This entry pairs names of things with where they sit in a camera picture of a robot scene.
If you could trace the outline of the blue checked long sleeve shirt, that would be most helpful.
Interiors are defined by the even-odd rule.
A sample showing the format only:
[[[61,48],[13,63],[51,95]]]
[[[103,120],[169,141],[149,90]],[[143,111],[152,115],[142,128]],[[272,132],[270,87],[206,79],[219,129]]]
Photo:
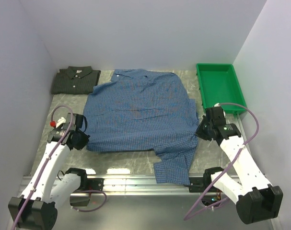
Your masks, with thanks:
[[[83,114],[87,150],[152,150],[157,183],[188,185],[199,125],[196,102],[172,72],[116,69],[110,82],[95,86]]]

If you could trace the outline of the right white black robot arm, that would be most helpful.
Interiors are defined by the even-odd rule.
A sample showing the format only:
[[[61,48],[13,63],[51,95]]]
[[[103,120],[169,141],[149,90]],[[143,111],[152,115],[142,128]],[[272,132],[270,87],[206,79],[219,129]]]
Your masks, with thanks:
[[[283,198],[282,189],[273,186],[258,168],[239,128],[226,122],[224,110],[219,104],[206,108],[196,136],[216,141],[240,180],[236,182],[232,179],[227,174],[228,168],[209,168],[203,174],[204,191],[218,189],[223,192],[235,203],[238,216],[244,224],[276,218]]]

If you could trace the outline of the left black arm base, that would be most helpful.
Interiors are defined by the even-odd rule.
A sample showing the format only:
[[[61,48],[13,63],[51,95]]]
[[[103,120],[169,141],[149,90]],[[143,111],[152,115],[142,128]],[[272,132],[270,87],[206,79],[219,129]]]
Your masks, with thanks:
[[[79,188],[70,195],[70,206],[79,212],[92,212],[100,209],[107,202],[107,195],[103,191],[104,179],[88,179],[85,187]]]

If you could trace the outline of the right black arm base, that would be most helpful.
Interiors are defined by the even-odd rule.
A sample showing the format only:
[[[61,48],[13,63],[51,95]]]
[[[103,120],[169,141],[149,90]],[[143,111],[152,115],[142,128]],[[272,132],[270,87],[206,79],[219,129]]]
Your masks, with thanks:
[[[211,183],[211,175],[214,173],[222,172],[223,170],[224,169],[222,167],[212,167],[212,168],[206,169],[202,177],[189,177],[189,180],[190,180],[190,185],[188,185],[189,192],[190,193],[203,193],[204,190]],[[212,193],[212,195],[205,195],[201,199],[201,203],[205,207],[222,200],[221,190],[215,188],[214,186],[209,189],[209,193]]]

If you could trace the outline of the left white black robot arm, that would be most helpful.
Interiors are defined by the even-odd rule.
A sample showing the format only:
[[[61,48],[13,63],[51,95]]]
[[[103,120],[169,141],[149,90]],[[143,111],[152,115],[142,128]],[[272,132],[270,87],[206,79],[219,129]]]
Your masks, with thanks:
[[[89,141],[82,127],[85,116],[68,113],[58,122],[51,121],[45,153],[27,187],[19,197],[12,197],[8,209],[13,219],[12,229],[50,230],[54,227],[58,208],[74,191],[88,188],[85,169],[69,168],[55,185],[57,174],[72,149],[81,150]]]

